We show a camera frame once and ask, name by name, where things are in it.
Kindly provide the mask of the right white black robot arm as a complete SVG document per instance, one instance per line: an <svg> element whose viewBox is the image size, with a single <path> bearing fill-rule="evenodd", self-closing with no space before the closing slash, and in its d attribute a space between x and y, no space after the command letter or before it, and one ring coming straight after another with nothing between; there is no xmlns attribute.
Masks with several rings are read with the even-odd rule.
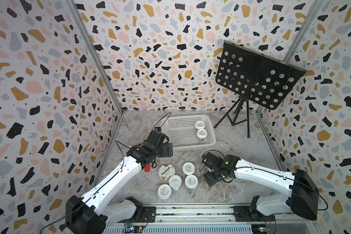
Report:
<svg viewBox="0 0 351 234"><path fill-rule="evenodd" d="M307 220L317 219L319 190L303 170L278 171L233 155L220 158L211 152L202 155L202 164L208 169L203 176L209 187L231 178L252 181L278 192L268 197L254 196L248 208L236 211L237 218L263 221L274 220L275 214L296 214Z"/></svg>

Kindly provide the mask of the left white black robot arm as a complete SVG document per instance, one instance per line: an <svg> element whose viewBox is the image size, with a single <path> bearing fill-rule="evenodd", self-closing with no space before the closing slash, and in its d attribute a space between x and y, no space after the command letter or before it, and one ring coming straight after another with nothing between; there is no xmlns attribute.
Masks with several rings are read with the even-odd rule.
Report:
<svg viewBox="0 0 351 234"><path fill-rule="evenodd" d="M148 138L134 145L122 162L99 184L78 198L72 196L66 203L66 227L74 234L101 234L113 224L128 223L143 218L143 204L133 197L110 205L113 197L135 175L156 158L173 156L173 145L160 127L150 131Z"/></svg>

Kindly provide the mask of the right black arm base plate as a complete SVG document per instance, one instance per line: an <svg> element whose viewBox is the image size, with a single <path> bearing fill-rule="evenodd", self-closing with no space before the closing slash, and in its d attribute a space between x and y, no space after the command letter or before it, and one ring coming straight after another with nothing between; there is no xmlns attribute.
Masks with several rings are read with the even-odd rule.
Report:
<svg viewBox="0 0 351 234"><path fill-rule="evenodd" d="M250 211L249 206L234 206L233 215L235 216L236 222L274 222L275 216L264 216L257 211Z"/></svg>

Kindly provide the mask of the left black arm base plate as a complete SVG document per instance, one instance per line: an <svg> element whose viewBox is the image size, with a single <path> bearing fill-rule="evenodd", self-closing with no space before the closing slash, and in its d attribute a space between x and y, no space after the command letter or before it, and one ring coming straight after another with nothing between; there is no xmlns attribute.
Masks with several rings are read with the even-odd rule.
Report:
<svg viewBox="0 0 351 234"><path fill-rule="evenodd" d="M156 206L137 208L134 215L125 222L154 223L156 220Z"/></svg>

